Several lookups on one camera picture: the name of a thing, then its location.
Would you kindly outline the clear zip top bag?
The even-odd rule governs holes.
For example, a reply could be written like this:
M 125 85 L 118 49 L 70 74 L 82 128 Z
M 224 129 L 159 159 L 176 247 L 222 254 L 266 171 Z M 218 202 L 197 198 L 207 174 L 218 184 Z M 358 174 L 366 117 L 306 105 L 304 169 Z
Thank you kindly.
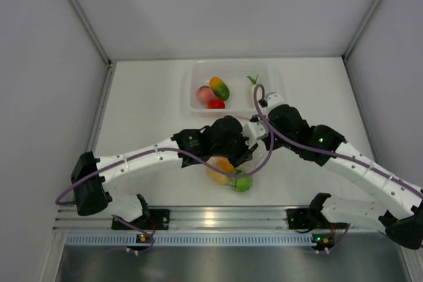
M 251 122 L 258 122 L 261 121 L 259 118 L 253 118 Z M 243 136 L 243 124 L 233 116 L 224 116 L 218 120 L 216 120 L 210 127 L 204 130 L 206 137 L 210 140 L 210 153 L 211 157 L 221 157 L 219 156 L 221 152 L 221 146 L 230 142 L 230 140 L 235 139 L 237 137 Z M 235 167 L 236 173 L 235 174 L 227 174 L 230 178 L 242 178 L 247 177 L 248 173 L 254 174 L 254 171 L 258 169 L 258 167 L 262 164 L 262 162 L 267 160 L 268 151 L 266 147 L 261 143 L 267 142 L 270 140 L 270 133 L 269 136 L 257 142 L 258 148 L 253 154 L 253 159 L 249 162 L 246 162 L 238 167 Z M 233 191 L 234 189 L 230 186 L 230 181 L 227 185 L 227 188 L 231 188 Z

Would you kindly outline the pink fake peach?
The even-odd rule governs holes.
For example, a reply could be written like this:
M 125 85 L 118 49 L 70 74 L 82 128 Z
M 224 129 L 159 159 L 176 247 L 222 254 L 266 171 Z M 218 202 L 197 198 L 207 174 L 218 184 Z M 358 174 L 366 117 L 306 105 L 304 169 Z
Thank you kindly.
M 196 97 L 199 102 L 206 104 L 215 98 L 215 94 L 209 86 L 204 85 L 197 90 Z

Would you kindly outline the green fake avocado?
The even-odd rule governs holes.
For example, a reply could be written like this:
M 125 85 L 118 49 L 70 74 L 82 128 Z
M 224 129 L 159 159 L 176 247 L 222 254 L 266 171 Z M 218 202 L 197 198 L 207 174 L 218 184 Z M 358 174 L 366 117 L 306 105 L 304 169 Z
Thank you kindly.
M 224 101 L 230 97 L 229 87 L 219 77 L 210 79 L 210 88 L 218 98 Z

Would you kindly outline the red fake apple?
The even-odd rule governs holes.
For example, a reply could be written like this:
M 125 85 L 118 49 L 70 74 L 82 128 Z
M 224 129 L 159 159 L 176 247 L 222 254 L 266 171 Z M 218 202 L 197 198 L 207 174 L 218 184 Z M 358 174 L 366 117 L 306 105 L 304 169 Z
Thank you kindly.
M 215 98 L 213 100 L 210 100 L 207 103 L 206 106 L 207 109 L 213 110 L 213 109 L 225 109 L 225 101 L 220 98 Z

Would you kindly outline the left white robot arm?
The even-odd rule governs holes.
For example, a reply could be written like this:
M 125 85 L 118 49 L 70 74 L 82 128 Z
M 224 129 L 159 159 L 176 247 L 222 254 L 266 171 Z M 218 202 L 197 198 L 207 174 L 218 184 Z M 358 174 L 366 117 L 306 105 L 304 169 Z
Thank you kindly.
M 241 125 L 233 116 L 225 116 L 202 129 L 183 129 L 138 151 L 109 157 L 83 153 L 71 174 L 77 213 L 84 217 L 105 211 L 142 229 L 149 221 L 148 207 L 141 195 L 124 191 L 128 182 L 211 157 L 225 157 L 234 167 L 240 166 L 252 159 L 258 140 L 265 135 L 260 122 Z

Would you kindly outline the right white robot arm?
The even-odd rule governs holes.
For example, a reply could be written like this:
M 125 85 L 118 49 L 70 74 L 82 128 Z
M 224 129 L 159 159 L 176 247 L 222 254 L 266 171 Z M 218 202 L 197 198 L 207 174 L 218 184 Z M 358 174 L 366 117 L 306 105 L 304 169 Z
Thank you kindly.
M 260 105 L 276 135 L 276 148 L 285 147 L 301 159 L 344 177 L 373 198 L 361 201 L 317 194 L 309 206 L 311 224 L 348 223 L 382 232 L 411 250 L 421 247 L 421 187 L 385 170 L 332 128 L 308 125 L 296 108 L 283 102 Z

